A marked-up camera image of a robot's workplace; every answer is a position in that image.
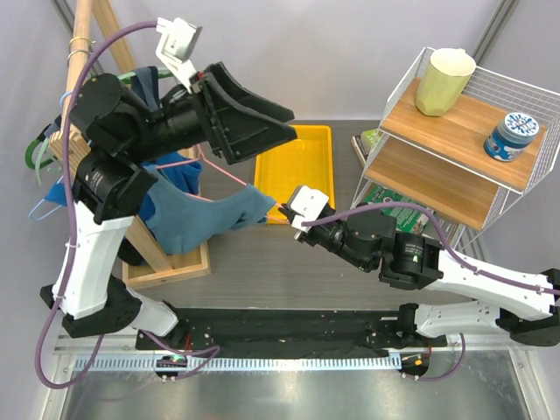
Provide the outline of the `light blue tank top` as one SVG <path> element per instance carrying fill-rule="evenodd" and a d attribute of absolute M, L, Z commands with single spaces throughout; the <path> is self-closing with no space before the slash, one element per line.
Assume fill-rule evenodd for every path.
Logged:
<path fill-rule="evenodd" d="M 139 217 L 167 255 L 183 255 L 214 235 L 222 235 L 266 220 L 276 201 L 252 185 L 225 199 L 207 201 L 182 192 L 154 165 L 147 171 L 157 178 L 146 198 L 153 213 Z"/>

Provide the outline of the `light blue wire hanger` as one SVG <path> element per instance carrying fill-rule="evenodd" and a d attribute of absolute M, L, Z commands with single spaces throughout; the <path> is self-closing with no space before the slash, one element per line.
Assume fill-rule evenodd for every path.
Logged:
<path fill-rule="evenodd" d="M 56 164 L 53 164 L 51 168 L 52 171 L 54 172 L 57 171 L 59 167 Z M 56 182 L 59 182 L 60 180 L 63 181 L 63 176 L 60 176 Z M 62 207 L 63 206 L 56 205 L 49 201 L 45 201 L 43 198 L 31 209 L 31 211 L 28 214 L 28 217 L 33 221 L 42 221 L 47 217 L 51 216 L 52 214 L 54 214 L 55 212 L 57 212 Z"/>

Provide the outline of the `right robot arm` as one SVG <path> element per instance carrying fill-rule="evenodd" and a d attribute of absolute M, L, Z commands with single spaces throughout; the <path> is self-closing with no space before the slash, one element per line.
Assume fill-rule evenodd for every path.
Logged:
<path fill-rule="evenodd" d="M 413 346 L 446 334 L 505 332 L 532 347 L 559 343 L 559 272 L 524 273 L 476 260 L 430 238 L 400 232 L 381 210 L 335 220 L 330 206 L 318 213 L 325 224 L 306 227 L 301 214 L 282 206 L 298 242 L 320 247 L 381 282 L 404 291 L 445 291 L 462 304 L 403 304 L 395 323 L 400 342 Z"/>

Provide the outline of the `pink wire hanger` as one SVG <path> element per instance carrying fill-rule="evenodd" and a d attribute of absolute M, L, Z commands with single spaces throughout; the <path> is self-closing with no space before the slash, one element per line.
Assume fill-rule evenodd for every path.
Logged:
<path fill-rule="evenodd" d="M 248 184 L 244 178 L 237 176 L 234 170 L 217 162 L 216 157 L 206 146 L 198 144 L 192 148 L 180 150 L 178 154 L 183 157 L 182 161 L 158 164 L 157 168 L 163 170 L 201 163 L 202 174 L 199 176 L 199 198 L 201 200 L 223 199 L 238 193 Z"/>

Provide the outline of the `royal blue tank top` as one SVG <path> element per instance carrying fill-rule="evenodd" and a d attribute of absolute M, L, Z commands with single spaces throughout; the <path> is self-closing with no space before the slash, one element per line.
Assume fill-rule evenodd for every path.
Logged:
<path fill-rule="evenodd" d="M 200 161 L 185 164 L 186 160 L 187 158 L 178 152 L 172 152 L 154 161 L 144 162 L 143 165 L 160 166 L 159 170 L 182 192 L 198 194 L 202 164 Z M 64 207 L 67 205 L 62 180 L 51 186 L 44 200 Z"/>

